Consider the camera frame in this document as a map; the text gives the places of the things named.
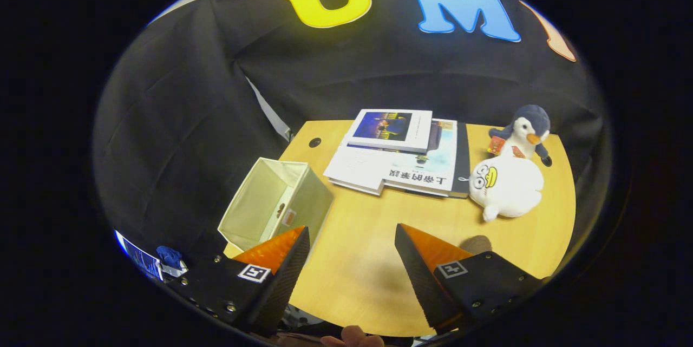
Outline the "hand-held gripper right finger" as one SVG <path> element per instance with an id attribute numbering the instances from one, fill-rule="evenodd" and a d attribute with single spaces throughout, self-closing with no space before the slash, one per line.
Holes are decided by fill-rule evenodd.
<path id="1" fill-rule="evenodd" d="M 473 255 L 405 224 L 396 226 L 395 247 L 438 334 L 492 322 L 546 283 L 493 251 Z"/>

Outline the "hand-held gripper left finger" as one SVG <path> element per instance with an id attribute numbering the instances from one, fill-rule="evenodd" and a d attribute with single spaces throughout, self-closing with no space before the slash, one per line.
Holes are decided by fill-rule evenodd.
<path id="1" fill-rule="evenodd" d="M 299 226 L 233 258 L 208 259 L 166 287 L 215 322 L 270 337 L 277 332 L 309 252 L 309 228 Z"/>

